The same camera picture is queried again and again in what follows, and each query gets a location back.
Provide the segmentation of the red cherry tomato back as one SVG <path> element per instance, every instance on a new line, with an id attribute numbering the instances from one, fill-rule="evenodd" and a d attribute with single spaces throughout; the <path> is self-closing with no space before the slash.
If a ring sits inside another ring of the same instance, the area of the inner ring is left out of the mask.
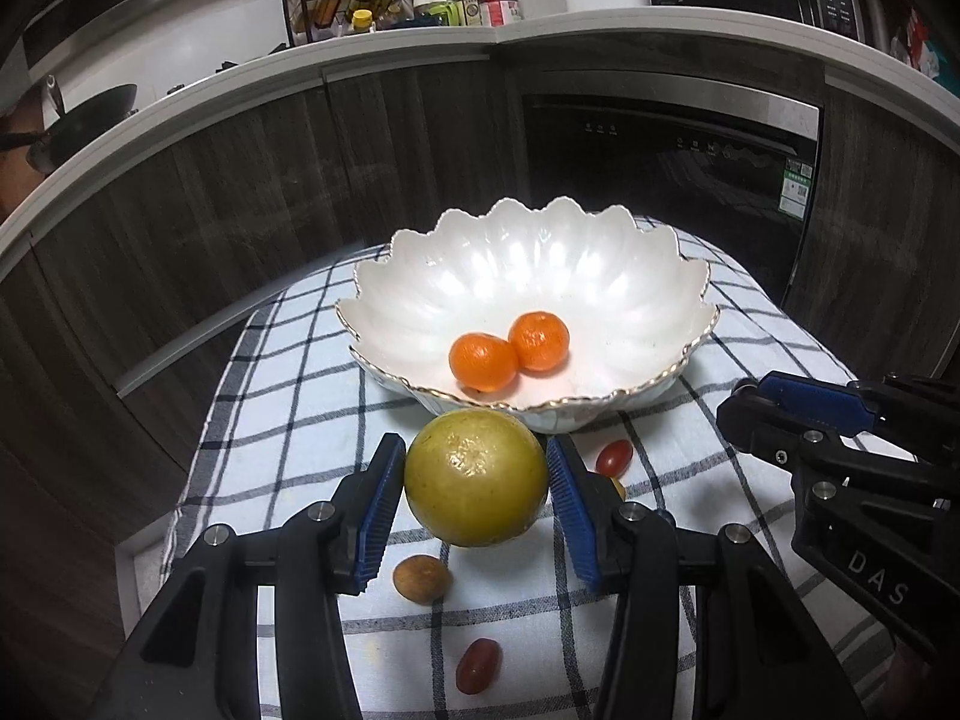
<path id="1" fill-rule="evenodd" d="M 635 449 L 630 440 L 614 440 L 599 452 L 594 470 L 606 478 L 620 479 L 630 466 L 633 452 Z"/>

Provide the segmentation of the red cherry tomato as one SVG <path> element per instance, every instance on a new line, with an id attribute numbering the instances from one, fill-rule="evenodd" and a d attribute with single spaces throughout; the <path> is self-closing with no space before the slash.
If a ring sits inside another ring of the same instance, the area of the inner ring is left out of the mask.
<path id="1" fill-rule="evenodd" d="M 486 691 L 498 678 L 501 660 L 503 649 L 496 640 L 474 640 L 457 663 L 455 687 L 467 695 Z"/>
<path id="2" fill-rule="evenodd" d="M 606 478 L 620 479 L 630 466 L 633 452 L 635 449 L 630 440 L 614 440 L 599 452 L 594 470 Z"/>

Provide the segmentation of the brown longan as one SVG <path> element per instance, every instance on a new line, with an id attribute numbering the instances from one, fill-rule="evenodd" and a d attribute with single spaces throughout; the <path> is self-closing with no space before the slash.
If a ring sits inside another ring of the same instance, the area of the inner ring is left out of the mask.
<path id="1" fill-rule="evenodd" d="M 623 486 L 623 484 L 620 483 L 619 478 L 612 478 L 612 479 L 609 479 L 608 481 L 610 481 L 610 483 L 613 484 L 613 488 L 615 488 L 615 491 L 617 491 L 617 494 L 620 496 L 620 499 L 626 500 L 626 489 L 625 489 L 625 486 Z"/>
<path id="2" fill-rule="evenodd" d="M 392 582 L 397 593 L 415 605 L 430 606 L 443 600 L 454 577 L 438 557 L 416 554 L 395 566 Z"/>

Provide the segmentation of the yellow-green round fruit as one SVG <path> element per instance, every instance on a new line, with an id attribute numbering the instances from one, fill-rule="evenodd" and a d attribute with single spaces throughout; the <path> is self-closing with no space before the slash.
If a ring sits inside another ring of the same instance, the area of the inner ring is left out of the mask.
<path id="1" fill-rule="evenodd" d="M 522 535 L 548 491 L 545 452 L 521 421 L 490 410 L 432 419 L 407 452 L 405 496 L 444 543 L 485 548 Z"/>

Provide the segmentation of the red cherry tomato front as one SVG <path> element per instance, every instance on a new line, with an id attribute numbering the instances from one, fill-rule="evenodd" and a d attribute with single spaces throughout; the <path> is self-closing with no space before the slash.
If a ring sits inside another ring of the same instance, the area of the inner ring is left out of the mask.
<path id="1" fill-rule="evenodd" d="M 501 660 L 503 649 L 496 640 L 474 640 L 457 663 L 455 687 L 467 695 L 486 691 L 498 678 Z"/>

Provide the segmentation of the blue checked white cloth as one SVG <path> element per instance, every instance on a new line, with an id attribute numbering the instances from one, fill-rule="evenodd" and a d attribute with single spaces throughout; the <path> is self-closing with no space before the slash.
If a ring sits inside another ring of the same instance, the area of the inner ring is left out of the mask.
<path id="1" fill-rule="evenodd" d="M 846 382 L 835 356 L 797 327 L 739 262 L 683 234 L 682 252 L 711 266 L 718 327 L 660 400 L 594 422 L 576 436 L 594 460 L 628 439 L 631 499 L 670 512 L 688 530 L 742 523 L 794 585 L 864 706 L 877 710 L 893 660 L 880 622 L 791 548 L 794 501 L 783 473 L 721 439 L 716 408 L 732 385 L 771 371 Z M 352 360 L 335 303 L 353 291 L 352 259 L 314 271 L 257 309 L 218 383 L 166 554 L 178 559 L 206 527 L 278 527 L 366 465 L 387 433 L 413 437 L 428 421 L 416 401 L 379 387 Z M 550 514 L 523 536 L 486 550 L 441 543 L 409 511 L 395 516 L 387 566 L 427 554 L 451 569 L 443 600 L 415 605 L 381 572 L 340 603 L 364 715 L 370 718 L 586 718 L 596 704 L 613 621 L 612 600 L 574 575 L 562 528 Z M 455 687 L 455 668 L 477 639 L 503 649 L 480 694 Z"/>

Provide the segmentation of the orange mandarin right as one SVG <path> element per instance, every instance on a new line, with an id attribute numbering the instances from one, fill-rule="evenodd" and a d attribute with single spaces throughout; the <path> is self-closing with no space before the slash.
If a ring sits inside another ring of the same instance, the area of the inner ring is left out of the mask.
<path id="1" fill-rule="evenodd" d="M 545 374 L 565 364 L 569 353 L 569 330 L 555 314 L 534 310 L 517 317 L 508 340 L 524 371 Z"/>

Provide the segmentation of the orange mandarin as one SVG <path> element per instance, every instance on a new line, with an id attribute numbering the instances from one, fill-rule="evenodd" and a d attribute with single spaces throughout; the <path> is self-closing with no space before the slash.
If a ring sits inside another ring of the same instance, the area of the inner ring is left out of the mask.
<path id="1" fill-rule="evenodd" d="M 480 394 L 500 392 L 519 372 L 514 346 L 488 333 L 466 333 L 455 340 L 448 364 L 459 385 Z"/>
<path id="2" fill-rule="evenodd" d="M 517 317 L 508 340 L 524 371 L 545 374 L 565 364 L 569 353 L 569 330 L 555 314 L 534 310 Z"/>

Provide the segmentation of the white scalloped ceramic bowl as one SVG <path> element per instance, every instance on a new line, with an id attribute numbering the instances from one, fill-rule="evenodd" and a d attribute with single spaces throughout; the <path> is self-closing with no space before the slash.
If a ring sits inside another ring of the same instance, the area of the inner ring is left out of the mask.
<path id="1" fill-rule="evenodd" d="M 622 205 L 587 213 L 569 197 L 540 210 L 501 199 L 485 215 L 444 211 L 430 232 L 397 231 L 384 257 L 356 264 L 355 292 L 335 313 L 359 367 L 428 413 L 487 408 L 563 434 L 672 387 L 721 318 L 709 277 L 673 227 Z M 504 337 L 532 310 L 566 325 L 562 366 L 498 394 L 462 387 L 448 361 L 455 340 Z"/>

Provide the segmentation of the orange mandarin left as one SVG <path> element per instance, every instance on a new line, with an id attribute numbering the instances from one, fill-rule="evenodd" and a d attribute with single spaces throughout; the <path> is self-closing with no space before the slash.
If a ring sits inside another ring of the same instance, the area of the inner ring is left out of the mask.
<path id="1" fill-rule="evenodd" d="M 466 333 L 455 340 L 448 364 L 459 385 L 480 394 L 500 392 L 519 372 L 514 346 L 488 333 Z"/>

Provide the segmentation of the built-in black dishwasher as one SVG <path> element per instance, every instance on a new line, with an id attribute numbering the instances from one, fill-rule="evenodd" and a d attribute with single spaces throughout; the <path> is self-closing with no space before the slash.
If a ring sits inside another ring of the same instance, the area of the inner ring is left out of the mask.
<path id="1" fill-rule="evenodd" d="M 726 250 L 786 299 L 814 201 L 817 106 L 657 71 L 523 70 L 516 88 L 531 200 L 626 206 Z"/>

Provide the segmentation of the dark wood cabinet drawers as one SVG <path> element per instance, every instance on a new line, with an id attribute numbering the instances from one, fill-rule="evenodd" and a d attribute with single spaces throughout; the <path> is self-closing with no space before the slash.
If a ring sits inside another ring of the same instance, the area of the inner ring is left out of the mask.
<path id="1" fill-rule="evenodd" d="M 161 149 L 26 249 L 2 281 L 5 686 L 86 710 L 124 640 L 114 550 L 178 499 L 231 333 L 122 379 L 305 266 L 516 193 L 516 130 L 488 59 L 332 80 Z"/>

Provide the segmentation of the black wok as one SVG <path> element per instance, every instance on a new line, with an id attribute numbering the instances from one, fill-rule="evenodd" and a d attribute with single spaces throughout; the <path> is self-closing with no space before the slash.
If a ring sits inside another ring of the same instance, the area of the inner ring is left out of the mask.
<path id="1" fill-rule="evenodd" d="M 2 153 L 26 148 L 26 161 L 43 176 L 50 176 L 78 151 L 125 121 L 133 112 L 139 91 L 132 83 L 113 86 L 68 109 L 55 76 L 46 78 L 46 89 L 57 121 L 43 132 L 3 133 L 0 143 Z"/>

